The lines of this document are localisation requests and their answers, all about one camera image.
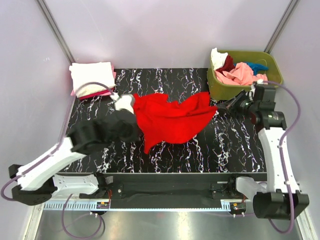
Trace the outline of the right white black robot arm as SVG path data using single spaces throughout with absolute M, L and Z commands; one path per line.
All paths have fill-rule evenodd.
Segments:
M 255 125 L 261 142 L 267 170 L 266 187 L 252 177 L 237 176 L 227 185 L 232 198 L 246 196 L 259 219 L 295 220 L 309 205 L 307 194 L 302 194 L 293 175 L 285 133 L 285 116 L 275 111 L 274 89 L 241 91 L 234 98 L 219 103 L 232 117 L 245 115 Z

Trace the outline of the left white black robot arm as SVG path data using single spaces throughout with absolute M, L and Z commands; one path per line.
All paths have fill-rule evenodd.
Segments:
M 139 139 L 137 119 L 132 111 L 115 110 L 107 118 L 86 120 L 74 125 L 60 142 L 26 165 L 9 167 L 12 200 L 28 206 L 42 204 L 52 197 L 78 195 L 82 199 L 103 198 L 110 183 L 101 173 L 86 176 L 63 176 L 59 171 L 69 164 L 117 141 Z

